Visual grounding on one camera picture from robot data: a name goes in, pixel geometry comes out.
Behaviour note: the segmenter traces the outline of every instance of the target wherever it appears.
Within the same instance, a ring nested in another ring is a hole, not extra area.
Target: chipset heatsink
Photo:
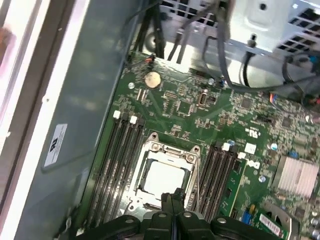
[[[173,194],[177,188],[183,189],[187,207],[197,182],[199,163],[199,146],[191,150],[176,148],[160,142],[158,134],[152,133],[142,145],[133,173],[128,194],[132,202],[129,211],[136,209],[135,202],[160,209],[161,195]]]
[[[280,159],[272,185],[279,190],[310,198],[318,172],[319,166],[312,162],[283,156]]]

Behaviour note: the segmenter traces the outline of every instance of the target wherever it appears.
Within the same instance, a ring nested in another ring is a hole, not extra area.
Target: ram slot
[[[135,135],[135,138],[133,139],[133,144],[130,146],[130,149],[127,151],[127,155],[125,158],[127,160],[127,162],[124,165],[123,182],[122,182],[122,184],[120,184],[120,188],[119,188],[118,194],[116,196],[116,199],[114,201],[114,207],[113,207],[113,211],[110,215],[110,218],[106,219],[106,221],[110,221],[110,220],[115,219],[117,217],[119,207],[121,204],[121,200],[122,200],[124,192],[127,188],[127,183],[130,180],[130,175],[131,175],[131,172],[134,167],[135,156],[138,151],[138,146],[142,140],[142,133],[143,133],[144,125],[145,125],[145,120],[143,120],[142,118],[138,119],[138,124],[135,129],[136,135]]]
[[[91,201],[90,201],[90,206],[89,206],[89,211],[88,211],[88,215],[87,215],[87,224],[91,224],[91,222],[93,220],[95,209],[97,207],[99,192],[100,192],[100,189],[101,189],[103,181],[104,181],[104,173],[105,173],[105,171],[108,167],[108,164],[109,164],[109,162],[105,161],[105,159],[107,158],[108,153],[111,151],[111,149],[113,147],[113,143],[115,142],[115,139],[118,136],[117,133],[119,132],[120,122],[121,122],[121,119],[116,119],[113,122],[108,145],[107,145],[106,150],[104,152],[103,160],[102,160],[102,163],[101,163],[100,168],[98,170],[98,175],[97,175],[97,178],[96,178],[96,181],[94,184],[93,193],[91,196]]]
[[[209,166],[209,172],[206,176],[206,181],[205,181],[204,185],[200,187],[200,189],[202,188],[202,191],[200,194],[202,199],[200,201],[199,211],[202,214],[205,213],[206,207],[209,204],[209,201],[211,201],[210,196],[211,196],[211,192],[214,188],[213,182],[215,179],[215,174],[217,172],[217,168],[219,167],[220,158],[221,158],[220,152],[215,151],[212,154],[212,157],[209,160],[211,162],[211,164]]]
[[[211,212],[211,205],[213,201],[216,201],[214,199],[214,196],[219,191],[219,188],[221,185],[219,185],[220,179],[224,175],[224,164],[228,158],[228,154],[226,152],[219,152],[219,154],[216,155],[216,159],[214,159],[214,162],[216,165],[213,169],[213,174],[210,175],[210,184],[207,188],[207,194],[206,194],[206,203],[204,204],[202,208],[203,216],[205,220],[208,220],[208,217],[210,216],[209,212]]]
[[[197,188],[199,188],[199,192],[201,193],[202,189],[203,189],[203,185],[205,184],[205,180],[206,180],[206,176],[209,174],[209,171],[210,171],[210,165],[211,165],[211,158],[212,158],[212,155],[214,154],[215,150],[214,150],[214,147],[213,146],[210,146],[210,149],[209,149],[209,152],[208,152],[208,155],[207,155],[207,158],[206,158],[206,161],[204,163],[204,166],[203,166],[203,169],[202,169],[202,172],[201,172],[201,176],[200,176],[200,180],[199,180],[199,183],[198,185],[196,186]],[[192,202],[192,206],[191,206],[191,210],[192,211],[195,211],[197,209],[197,205],[200,205],[201,204],[201,199],[199,200],[200,202],[197,202],[197,196],[198,194],[195,193],[194,195],[194,198],[193,198],[193,202]]]
[[[135,138],[135,125],[130,124],[128,131],[125,134],[125,138],[123,139],[120,151],[115,158],[115,162],[117,162],[117,166],[112,173],[112,177],[110,178],[110,183],[108,185],[107,192],[105,194],[105,204],[103,206],[103,211],[101,215],[101,221],[104,221],[108,216],[107,214],[112,211],[111,205],[114,201],[116,196],[117,188],[119,183],[121,184],[123,181],[123,172],[124,168],[126,168],[126,160],[128,158],[128,149],[133,144],[133,139]]]
[[[209,206],[209,211],[208,211],[208,215],[207,215],[207,219],[208,220],[212,220],[214,217],[217,216],[220,205],[221,205],[221,201],[222,201],[222,197],[225,193],[226,190],[226,185],[227,185],[227,181],[229,179],[231,170],[232,170],[232,166],[234,164],[234,156],[231,153],[226,153],[228,154],[227,158],[225,159],[223,168],[221,169],[221,178],[218,181],[217,186],[220,186],[217,188],[217,191],[215,192],[215,195],[211,198],[211,204]]]
[[[117,162],[114,161],[114,158],[119,152],[119,148],[123,142],[125,133],[128,128],[128,123],[129,123],[128,120],[129,120],[129,115],[127,113],[123,113],[117,137],[115,138],[115,141],[112,142],[112,147],[110,151],[107,152],[106,158],[104,159],[104,161],[108,162],[108,165],[104,171],[104,178],[101,185],[102,189],[100,189],[98,193],[96,208],[94,209],[92,221],[90,223],[90,226],[93,228],[97,227],[100,223],[100,218],[101,218],[100,213],[104,205],[104,196],[108,188],[108,183],[112,176],[112,172],[117,165]]]

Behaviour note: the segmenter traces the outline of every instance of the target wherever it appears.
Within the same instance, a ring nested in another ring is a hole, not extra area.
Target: heatsink
[[[312,162],[283,156],[274,176],[273,186],[282,191],[310,198],[318,172],[319,166]]]

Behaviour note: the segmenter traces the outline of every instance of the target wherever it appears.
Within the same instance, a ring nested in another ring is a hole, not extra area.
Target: cpu socket
[[[200,164],[200,147],[191,150],[179,149],[159,142],[153,132],[142,145],[137,165],[129,188],[129,197],[134,203],[161,208],[161,194],[173,194],[177,188],[185,192],[187,207],[192,194]]]

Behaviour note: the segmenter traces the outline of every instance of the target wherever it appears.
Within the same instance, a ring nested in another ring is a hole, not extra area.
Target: green circuit board
[[[145,57],[137,53],[133,61],[139,62]],[[155,89],[146,86],[145,76],[149,72],[161,76],[161,82]],[[297,210],[302,210],[296,218],[300,221],[302,234],[307,234],[312,212],[320,213],[318,186],[315,187],[313,201],[310,201],[294,194],[280,195],[272,183],[280,158],[291,151],[296,151],[302,159],[320,163],[319,127],[307,123],[300,106],[294,102],[277,101],[280,108],[296,113],[286,114],[276,110],[268,96],[262,93],[236,93],[218,77],[213,84],[209,84],[209,79],[206,74],[193,69],[183,72],[175,64],[157,58],[152,65],[141,64],[124,69],[83,195],[79,226],[85,221],[92,201],[95,181],[111,134],[112,115],[114,111],[120,111],[144,118],[140,144],[151,133],[157,132],[159,140],[168,145],[187,150],[194,145],[200,146],[202,167],[211,144],[234,143],[242,160],[239,161],[239,170],[230,173],[227,182],[229,193],[222,198],[220,214],[241,220],[251,205],[269,201],[292,216]],[[256,167],[248,162],[259,164]]]

